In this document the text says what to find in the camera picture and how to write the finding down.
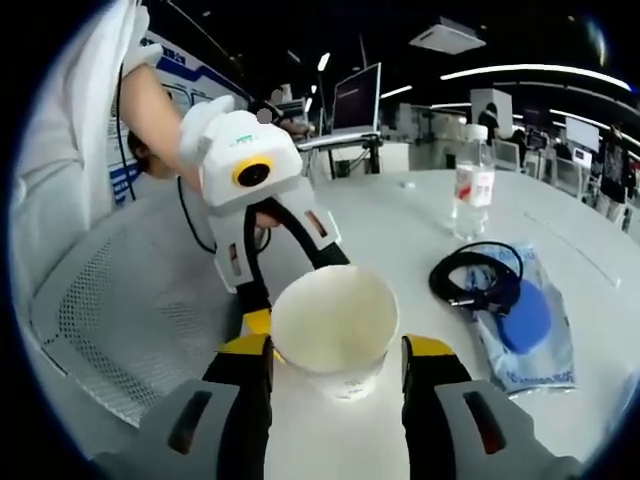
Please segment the person's left hand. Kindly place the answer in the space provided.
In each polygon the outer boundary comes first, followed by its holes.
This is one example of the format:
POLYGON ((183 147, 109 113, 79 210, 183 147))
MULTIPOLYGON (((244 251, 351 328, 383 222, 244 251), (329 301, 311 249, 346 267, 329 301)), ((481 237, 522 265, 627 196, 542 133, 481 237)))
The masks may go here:
POLYGON ((279 222, 271 216, 257 212, 256 213, 256 226, 254 228, 254 239, 256 247, 258 249, 264 247, 268 243, 268 239, 271 235, 271 230, 278 227, 279 222))

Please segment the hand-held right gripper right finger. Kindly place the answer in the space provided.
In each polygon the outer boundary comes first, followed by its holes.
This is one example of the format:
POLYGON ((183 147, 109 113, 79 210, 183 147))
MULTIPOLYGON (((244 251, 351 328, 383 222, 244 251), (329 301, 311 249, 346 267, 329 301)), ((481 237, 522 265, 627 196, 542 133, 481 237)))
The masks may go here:
POLYGON ((402 337, 402 424, 411 479, 577 479, 582 464, 537 440, 507 395, 473 380, 440 340, 402 337))

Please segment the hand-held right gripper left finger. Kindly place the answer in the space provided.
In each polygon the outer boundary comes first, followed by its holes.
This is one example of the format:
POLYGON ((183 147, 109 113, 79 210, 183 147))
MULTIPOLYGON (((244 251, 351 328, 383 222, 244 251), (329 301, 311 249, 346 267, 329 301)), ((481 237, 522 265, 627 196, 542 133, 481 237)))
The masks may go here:
POLYGON ((122 450, 94 459, 103 479, 261 479, 272 424, 267 334, 223 345, 204 377, 179 385, 122 450))

